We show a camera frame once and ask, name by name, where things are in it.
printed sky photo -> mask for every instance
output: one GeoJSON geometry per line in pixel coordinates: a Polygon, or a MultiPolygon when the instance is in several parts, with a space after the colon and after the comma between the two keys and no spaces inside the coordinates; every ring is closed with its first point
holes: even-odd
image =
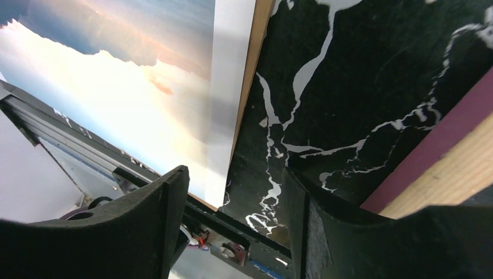
{"type": "Polygon", "coordinates": [[[0,0],[0,78],[160,173],[205,171],[214,12],[214,0],[0,0]]]}

hole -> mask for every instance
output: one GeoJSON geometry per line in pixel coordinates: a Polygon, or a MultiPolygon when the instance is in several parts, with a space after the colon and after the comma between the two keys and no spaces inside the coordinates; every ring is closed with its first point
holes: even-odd
{"type": "Polygon", "coordinates": [[[79,214],[75,214],[74,216],[68,218],[68,220],[80,220],[80,219],[87,219],[94,215],[92,212],[81,212],[79,214]]]}

metal bolt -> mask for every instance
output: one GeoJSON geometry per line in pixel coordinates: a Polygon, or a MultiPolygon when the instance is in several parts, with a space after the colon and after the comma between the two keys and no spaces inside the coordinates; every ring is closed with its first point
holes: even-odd
{"type": "Polygon", "coordinates": [[[226,247],[219,248],[219,251],[221,251],[221,255],[223,255],[223,257],[225,257],[226,259],[228,259],[230,257],[234,257],[234,252],[229,250],[226,247]]]}

maroon strip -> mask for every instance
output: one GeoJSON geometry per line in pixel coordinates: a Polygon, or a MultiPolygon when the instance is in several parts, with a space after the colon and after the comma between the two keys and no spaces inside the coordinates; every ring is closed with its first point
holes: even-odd
{"type": "Polygon", "coordinates": [[[493,68],[426,135],[361,208],[380,213],[493,112],[493,68]]]}

black marble surface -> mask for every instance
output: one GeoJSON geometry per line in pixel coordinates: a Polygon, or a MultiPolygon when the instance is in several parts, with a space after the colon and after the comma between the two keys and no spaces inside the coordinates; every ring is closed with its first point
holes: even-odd
{"type": "Polygon", "coordinates": [[[287,245],[282,168],[360,205],[493,65],[493,2],[276,5],[220,210],[287,245]]]}

